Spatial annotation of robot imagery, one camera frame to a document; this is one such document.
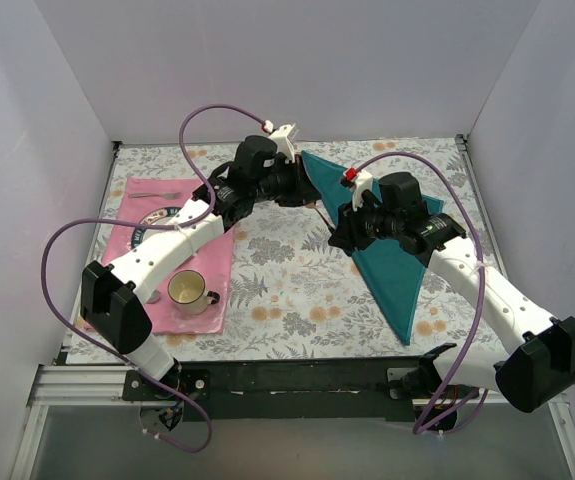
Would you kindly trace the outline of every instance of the fork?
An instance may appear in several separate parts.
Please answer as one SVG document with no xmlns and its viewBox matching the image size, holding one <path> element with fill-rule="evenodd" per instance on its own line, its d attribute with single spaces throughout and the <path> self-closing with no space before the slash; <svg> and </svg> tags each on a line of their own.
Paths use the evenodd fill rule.
<svg viewBox="0 0 575 480">
<path fill-rule="evenodd" d="M 180 195 L 180 192 L 173 193 L 130 193 L 129 198 L 143 198 L 143 197 L 162 197 L 165 200 L 175 200 Z"/>
</svg>

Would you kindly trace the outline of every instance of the plate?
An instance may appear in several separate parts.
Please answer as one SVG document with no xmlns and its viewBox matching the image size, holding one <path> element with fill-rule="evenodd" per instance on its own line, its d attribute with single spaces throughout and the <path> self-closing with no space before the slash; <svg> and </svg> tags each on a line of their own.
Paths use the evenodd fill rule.
<svg viewBox="0 0 575 480">
<path fill-rule="evenodd" d="M 144 223 L 146 225 L 164 225 L 167 223 L 169 218 L 173 217 L 178 212 L 180 212 L 180 207 L 157 208 L 153 212 L 149 213 L 139 223 Z M 156 235 L 157 233 L 160 233 L 160 231 L 142 227 L 135 228 L 134 233 L 131 235 L 131 248 L 136 248 L 149 237 Z"/>
</svg>

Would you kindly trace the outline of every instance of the white bracket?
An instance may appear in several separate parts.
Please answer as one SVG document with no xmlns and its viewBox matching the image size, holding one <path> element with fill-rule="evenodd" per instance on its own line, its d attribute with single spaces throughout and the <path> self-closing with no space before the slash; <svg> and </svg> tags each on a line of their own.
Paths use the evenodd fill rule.
<svg viewBox="0 0 575 480">
<path fill-rule="evenodd" d="M 282 153 L 287 157 L 287 163 L 296 162 L 296 149 L 292 143 L 296 133 L 298 133 L 298 129 L 296 124 L 293 124 L 278 127 L 269 135 L 269 139 L 278 145 L 278 153 Z"/>
<path fill-rule="evenodd" d="M 354 212 L 363 206 L 363 192 L 370 191 L 374 184 L 374 177 L 366 170 L 361 170 L 353 180 L 351 206 Z"/>
</svg>

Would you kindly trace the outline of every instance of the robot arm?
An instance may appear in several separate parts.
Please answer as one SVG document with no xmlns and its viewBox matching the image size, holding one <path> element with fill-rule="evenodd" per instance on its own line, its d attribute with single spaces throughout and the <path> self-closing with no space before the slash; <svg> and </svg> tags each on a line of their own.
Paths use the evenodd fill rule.
<svg viewBox="0 0 575 480">
<path fill-rule="evenodd" d="M 293 130 L 294 126 L 283 126 L 269 137 L 247 137 L 234 160 L 209 177 L 217 200 L 201 222 L 153 235 L 110 265 L 92 262 L 85 268 L 83 318 L 155 379 L 173 385 L 173 371 L 180 368 L 151 334 L 142 306 L 162 280 L 200 247 L 250 215 L 256 202 L 272 200 L 296 207 L 320 199 L 294 153 L 289 140 Z M 329 244 L 351 255 L 377 239 L 396 239 L 405 252 L 474 305 L 479 265 L 465 231 L 446 214 L 429 214 L 411 174 L 381 178 L 380 200 L 371 192 L 371 175 L 361 171 L 350 176 L 350 172 L 343 184 L 353 189 L 353 198 L 339 208 L 339 223 Z M 195 218 L 208 201 L 207 188 L 198 188 L 169 223 Z M 483 318 L 507 353 L 469 352 L 451 383 L 500 391 L 516 408 L 529 412 L 575 383 L 575 319 L 557 320 L 493 268 L 487 267 L 486 275 Z M 398 388 L 435 390 L 454 363 L 453 347 L 443 345 L 422 356 L 419 369 L 404 377 Z"/>
<path fill-rule="evenodd" d="M 479 288 L 473 242 L 445 214 L 431 215 L 418 181 L 407 172 L 379 180 L 382 200 L 371 192 L 366 172 L 346 172 L 352 202 L 339 208 L 339 224 L 330 245 L 351 254 L 380 238 L 393 238 L 451 288 L 476 306 Z M 483 319 L 500 338 L 506 354 L 469 351 L 452 384 L 495 390 L 517 409 L 531 412 L 575 384 L 575 318 L 559 320 L 531 302 L 493 267 L 485 267 Z M 451 369 L 455 344 L 432 350 L 420 371 L 403 378 L 400 387 L 432 392 Z"/>
</svg>

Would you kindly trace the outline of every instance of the mug handle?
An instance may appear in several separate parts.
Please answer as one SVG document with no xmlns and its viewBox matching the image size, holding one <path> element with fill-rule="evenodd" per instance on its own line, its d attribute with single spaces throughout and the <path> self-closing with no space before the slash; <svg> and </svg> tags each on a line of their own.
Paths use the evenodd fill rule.
<svg viewBox="0 0 575 480">
<path fill-rule="evenodd" d="M 209 302 L 210 305 L 214 305 L 214 304 L 220 302 L 220 293 L 207 292 L 207 296 L 209 298 L 211 298 L 211 301 Z"/>
</svg>

